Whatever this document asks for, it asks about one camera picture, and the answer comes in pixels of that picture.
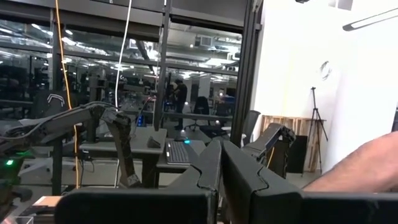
human arm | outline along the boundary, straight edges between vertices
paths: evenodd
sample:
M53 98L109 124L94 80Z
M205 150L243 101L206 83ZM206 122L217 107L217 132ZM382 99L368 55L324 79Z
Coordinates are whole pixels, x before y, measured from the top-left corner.
M308 192L385 192L398 186L398 132L369 141L304 188Z

white cable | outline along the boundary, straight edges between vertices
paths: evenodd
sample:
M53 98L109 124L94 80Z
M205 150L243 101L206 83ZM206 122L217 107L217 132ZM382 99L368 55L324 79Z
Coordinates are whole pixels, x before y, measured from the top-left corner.
M118 108L118 86L119 86L119 75L120 75L120 70L122 70L122 56L123 56L123 50L124 50L124 44L126 43L126 38L127 38L127 30L129 28L129 22L130 22L130 12L131 12L131 3L132 0L129 1L129 9L127 10L127 19L126 19L126 28L124 30L124 36L123 36L123 42L122 42L122 47L120 50L120 56L119 56L119 64L116 67L118 70L117 77L116 77L116 87L114 89L114 105L116 108Z

orange cable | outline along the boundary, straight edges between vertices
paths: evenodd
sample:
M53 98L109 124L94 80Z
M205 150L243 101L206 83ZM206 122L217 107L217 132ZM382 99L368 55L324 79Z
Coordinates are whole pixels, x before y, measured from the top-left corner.
M72 109L72 103L70 100L70 91L69 91L69 83L68 83L68 75L67 71L65 70L65 64L63 63L63 47L62 47L62 33L61 33L61 23L60 23L60 11L59 11L59 6L58 6L58 0L55 0L55 11L57 14L57 26L58 26L58 38L59 38L59 44L60 44L60 50L61 50L61 64L62 64L62 71L63 71L63 77L65 79L65 86L67 88L67 98L68 98L68 107L71 110ZM76 188L80 188L80 183L79 183L79 162L78 162L78 140L77 140L77 127L76 125L73 126L75 130L75 135L74 135L74 141L75 141L75 167L76 167Z

keyboard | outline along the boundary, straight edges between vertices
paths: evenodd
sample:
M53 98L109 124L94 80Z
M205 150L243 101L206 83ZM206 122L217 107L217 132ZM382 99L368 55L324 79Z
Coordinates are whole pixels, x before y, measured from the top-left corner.
M190 164L188 152L183 142L168 142L166 146L166 158L168 164Z

black metal frame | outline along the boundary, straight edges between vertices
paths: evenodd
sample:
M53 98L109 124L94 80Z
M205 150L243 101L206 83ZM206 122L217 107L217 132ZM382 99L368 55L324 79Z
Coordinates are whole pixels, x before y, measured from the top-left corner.
M235 144L240 144L241 130L245 116L249 110L251 98L251 86L254 78L254 62L256 57L256 47L258 32L261 25L256 22L258 13L252 11L252 2L250 0L246 6L245 21L223 18L214 15L208 15L199 12L184 11L172 7L171 0L167 1L163 12L156 10L145 10L133 6L130 18L130 25L127 36L138 40L148 40L152 42L161 42L160 61L138 60L133 58L123 58L122 62L148 65L150 67L160 67L157 103L155 107L154 126L159 128L160 119L163 113L163 98L166 72L168 68L181 70L190 70L197 72L216 73L220 75L231 75L238 77L237 97L234 110L233 127L231 139ZM52 19L55 1L53 0L4 0L0 2L0 19L8 19L17 22L37 23L49 26L56 23ZM127 7L103 2L86 0L67 0L60 1L60 13L62 23L69 29L83 30L87 32L96 32L99 34L121 36L124 32L125 15ZM243 42L241 47L241 59L239 63L239 72L215 69L201 68L177 63L166 62L167 37L169 33L170 22L202 26L210 29L225 30L235 33L243 33ZM12 43L0 42L0 47L28 50L34 52L53 54L53 80L52 88L54 90L62 89L62 73L60 71L60 47L56 30L53 33L53 49L45 47L36 47L28 45L18 45ZM64 51L65 55L93 58L98 60L118 61L117 57L96 55L84 52Z

